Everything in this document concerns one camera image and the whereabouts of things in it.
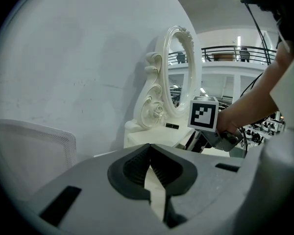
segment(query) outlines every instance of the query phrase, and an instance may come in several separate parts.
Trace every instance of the black and white marker cube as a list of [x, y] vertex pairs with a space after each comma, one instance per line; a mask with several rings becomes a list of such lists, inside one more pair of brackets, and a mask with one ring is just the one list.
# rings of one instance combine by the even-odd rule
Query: black and white marker cube
[[191, 100], [188, 127], [201, 131], [216, 131], [219, 102], [213, 96], [195, 96]]

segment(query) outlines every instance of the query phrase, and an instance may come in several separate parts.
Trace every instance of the person on balcony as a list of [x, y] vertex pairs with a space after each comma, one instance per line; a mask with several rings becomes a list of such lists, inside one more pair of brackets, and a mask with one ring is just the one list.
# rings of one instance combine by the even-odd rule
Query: person on balcony
[[179, 51], [177, 53], [176, 59], [177, 59], [178, 64], [180, 64], [180, 63], [185, 64], [185, 54], [183, 54], [183, 52]]
[[246, 47], [242, 47], [242, 49], [240, 50], [241, 62], [245, 62], [245, 60], [246, 60], [249, 63], [250, 53], [246, 50], [247, 50]]
[[210, 59], [210, 57], [206, 54], [206, 59], [209, 61], [209, 62], [211, 62], [211, 59]]

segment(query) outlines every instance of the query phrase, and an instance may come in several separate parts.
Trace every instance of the human arm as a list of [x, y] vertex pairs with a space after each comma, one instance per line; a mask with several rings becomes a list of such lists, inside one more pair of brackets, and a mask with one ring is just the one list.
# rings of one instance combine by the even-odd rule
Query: human arm
[[287, 43], [291, 52], [288, 53], [283, 43], [279, 43], [275, 60], [266, 68], [252, 90], [218, 114], [217, 130], [220, 133], [235, 133], [237, 128], [254, 123], [278, 110], [270, 91], [294, 58], [292, 42]]

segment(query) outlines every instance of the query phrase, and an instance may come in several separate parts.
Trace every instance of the white vanity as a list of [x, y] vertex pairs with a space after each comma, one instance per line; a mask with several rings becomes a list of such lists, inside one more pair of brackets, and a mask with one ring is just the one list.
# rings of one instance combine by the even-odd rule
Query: white vanity
[[[170, 27], [159, 36], [155, 52], [148, 53], [146, 60], [147, 80], [136, 102], [133, 120], [125, 124], [124, 147], [144, 143], [185, 145], [194, 132], [187, 127], [196, 82], [191, 34], [180, 26]], [[166, 123], [179, 128], [166, 127]]]

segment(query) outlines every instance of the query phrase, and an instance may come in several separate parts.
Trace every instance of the black cable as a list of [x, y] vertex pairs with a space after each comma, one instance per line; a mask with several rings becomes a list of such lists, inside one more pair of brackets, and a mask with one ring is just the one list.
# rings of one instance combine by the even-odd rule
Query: black cable
[[258, 145], [260, 145], [260, 144], [261, 144], [261, 142], [263, 141], [263, 139], [264, 139], [264, 137], [261, 137], [261, 139], [260, 139], [260, 141], [259, 141]]
[[244, 4], [245, 4], [247, 10], [249, 11], [251, 17], [252, 17], [253, 20], [254, 20], [254, 23], [255, 23], [255, 25], [256, 25], [256, 28], [257, 28], [257, 30], [258, 30], [258, 33], [259, 33], [259, 36], [260, 36], [260, 39], [261, 39], [261, 42], [262, 42], [262, 45], [263, 45], [263, 48], [265, 49], [265, 57], [266, 57], [266, 60], [267, 60], [267, 64], [269, 65], [269, 64], [271, 64], [271, 60], [270, 60], [270, 55], [269, 55], [268, 47], [267, 47], [266, 41], [265, 41], [265, 39], [264, 39], [264, 36], [263, 36], [263, 34], [261, 33], [261, 30], [260, 30], [260, 28], [259, 28], [259, 26], [258, 26], [258, 24], [257, 24], [257, 22], [256, 22], [256, 20], [255, 20], [255, 18], [254, 18], [254, 15], [252, 14], [252, 12], [251, 12], [251, 10], [250, 10], [250, 8], [249, 8], [249, 5], [248, 5], [247, 3], [245, 3], [245, 2], [244, 2]]
[[269, 118], [269, 116], [268, 116], [268, 117], [264, 117], [263, 119], [258, 120], [258, 121], [256, 121], [256, 122], [252, 123], [251, 125], [254, 125], [254, 124], [260, 124], [260, 123], [262, 123], [263, 121], [266, 121], [268, 118]]
[[245, 91], [247, 91], [247, 89], [252, 85], [252, 87], [254, 86], [254, 84], [256, 83], [256, 81], [257, 81], [257, 79], [261, 76], [263, 74], [263, 72], [259, 75], [259, 76], [257, 76], [248, 86], [247, 86], [247, 88], [242, 92], [242, 94], [241, 94], [241, 96], [240, 97], [242, 97], [243, 96], [243, 94], [245, 93]]
[[246, 138], [246, 135], [245, 135], [245, 131], [244, 131], [244, 128], [241, 127], [241, 131], [243, 133], [243, 138], [244, 138], [244, 149], [245, 149], [245, 153], [243, 154], [243, 158], [245, 158], [246, 154], [247, 154], [247, 138]]

